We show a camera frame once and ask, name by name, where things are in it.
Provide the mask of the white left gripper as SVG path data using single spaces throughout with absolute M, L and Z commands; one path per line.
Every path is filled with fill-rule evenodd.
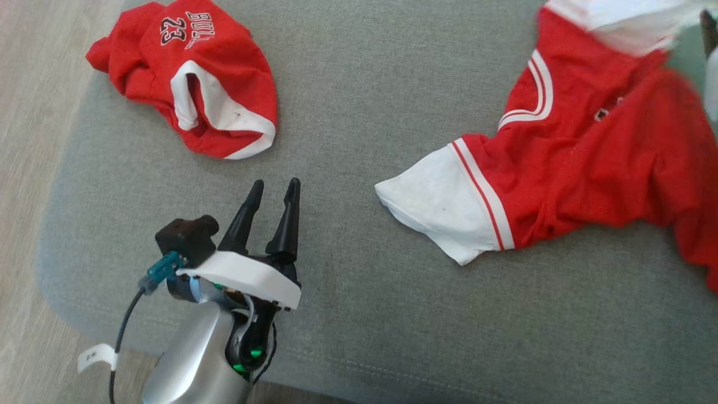
M 284 196 L 284 212 L 266 253 L 278 256 L 282 263 L 295 263 L 298 255 L 298 223 L 300 222 L 301 181 L 292 177 Z M 281 309 L 296 310 L 302 291 L 269 264 L 248 258 L 247 242 L 256 212 L 261 205 L 264 182 L 254 182 L 240 209 L 225 232 L 218 248 L 197 268 L 182 268 L 178 276 L 202 278 L 234 291 L 273 302 Z

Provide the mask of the red white basketball jersey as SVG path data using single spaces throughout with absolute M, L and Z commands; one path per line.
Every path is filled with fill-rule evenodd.
M 671 227 L 718 293 L 718 143 L 697 92 L 666 66 L 675 33 L 611 41 L 590 25 L 600 6 L 547 0 L 495 135 L 463 135 L 375 192 L 461 265 L 590 224 Z

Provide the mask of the wide grey sofa seat cushion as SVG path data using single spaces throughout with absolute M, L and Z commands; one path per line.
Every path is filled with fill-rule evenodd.
M 271 149 L 191 153 L 93 71 L 39 238 L 62 319 L 113 343 L 175 218 L 226 227 L 257 179 L 261 253 L 302 182 L 298 309 L 264 380 L 356 402 L 718 404 L 718 296 L 647 223 L 585 228 L 460 268 L 374 186 L 496 126 L 542 0 L 218 0 L 277 82 Z

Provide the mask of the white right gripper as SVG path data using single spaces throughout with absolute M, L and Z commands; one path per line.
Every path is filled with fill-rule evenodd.
M 705 70 L 705 110 L 713 122 L 718 122 L 718 20 L 710 10 L 699 15 L 703 52 L 707 56 Z

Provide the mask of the red white basketball shorts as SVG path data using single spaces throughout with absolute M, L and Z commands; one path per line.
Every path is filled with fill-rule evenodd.
M 271 67 L 251 32 L 212 0 L 123 11 L 86 59 L 119 94 L 153 107 L 193 153 L 245 159 L 274 143 Z

